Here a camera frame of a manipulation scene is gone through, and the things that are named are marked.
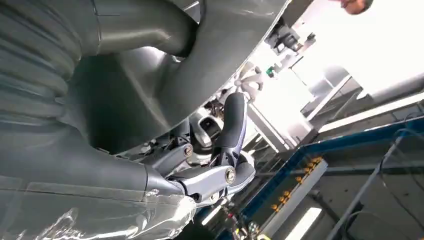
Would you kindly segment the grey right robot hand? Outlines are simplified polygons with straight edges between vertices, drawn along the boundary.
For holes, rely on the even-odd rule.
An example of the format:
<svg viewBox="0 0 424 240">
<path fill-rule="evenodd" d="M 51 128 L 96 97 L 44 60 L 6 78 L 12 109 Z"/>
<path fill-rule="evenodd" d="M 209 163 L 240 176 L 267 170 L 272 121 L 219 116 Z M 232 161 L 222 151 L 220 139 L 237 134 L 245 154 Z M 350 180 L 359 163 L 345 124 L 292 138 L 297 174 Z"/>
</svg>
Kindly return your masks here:
<svg viewBox="0 0 424 240">
<path fill-rule="evenodd" d="M 243 63 L 168 0 L 0 3 L 0 236 L 153 240 L 254 177 L 245 96 L 225 104 L 210 163 L 181 172 L 189 117 Z"/>
</svg>

